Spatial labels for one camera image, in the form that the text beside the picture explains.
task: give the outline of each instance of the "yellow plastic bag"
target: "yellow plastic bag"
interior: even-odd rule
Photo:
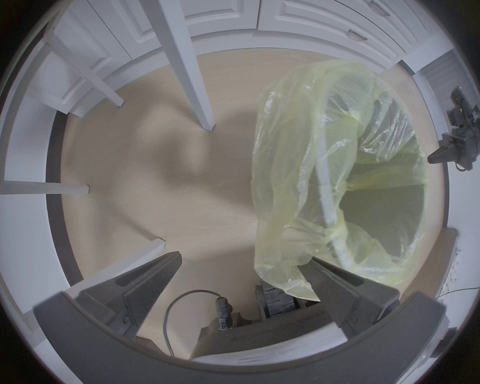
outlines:
[[[318,300],[313,256],[394,286],[423,234],[426,156],[396,94],[363,64],[295,68],[261,97],[252,164],[255,270]]]

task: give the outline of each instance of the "dark baseboard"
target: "dark baseboard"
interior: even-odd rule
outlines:
[[[60,182],[61,152],[65,127],[67,125],[67,117],[68,115],[57,111],[55,120],[53,121],[52,133],[50,135],[47,152],[46,182]],[[61,195],[48,194],[46,196],[48,221],[50,222],[53,243],[65,277],[67,278],[68,283],[72,286],[79,281],[82,281],[84,278],[78,268],[77,261],[73,255],[72,246],[70,245],[70,239],[68,237],[63,215]]]

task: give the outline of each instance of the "white cabinet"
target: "white cabinet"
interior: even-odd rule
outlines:
[[[435,24],[415,0],[337,0],[379,26],[405,52],[425,41]]]
[[[385,68],[395,65],[405,54],[381,28],[335,0],[262,1],[258,29],[326,40]]]
[[[89,2],[132,59],[160,47],[138,0]],[[180,3],[190,36],[257,27],[260,0],[180,0]]]
[[[54,33],[102,79],[131,61],[86,0],[71,4]],[[27,94],[68,113],[91,88],[90,82],[53,51],[38,69]]]

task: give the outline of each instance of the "cable connector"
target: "cable connector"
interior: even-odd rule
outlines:
[[[233,328],[233,319],[232,319],[232,306],[228,303],[227,298],[220,297],[215,300],[216,306],[216,315],[220,323],[219,330],[224,331],[226,329]]]

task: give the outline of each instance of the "white baseboard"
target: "white baseboard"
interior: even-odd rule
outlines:
[[[321,53],[339,59],[361,61],[375,73],[381,73],[386,69],[369,58],[340,45],[291,33],[257,30],[223,31],[194,37],[192,43],[197,56],[230,49],[287,48]],[[116,91],[131,81],[168,64],[163,49],[159,48],[128,62],[103,80]],[[104,95],[102,93],[92,89],[70,112],[83,117],[103,99]]]

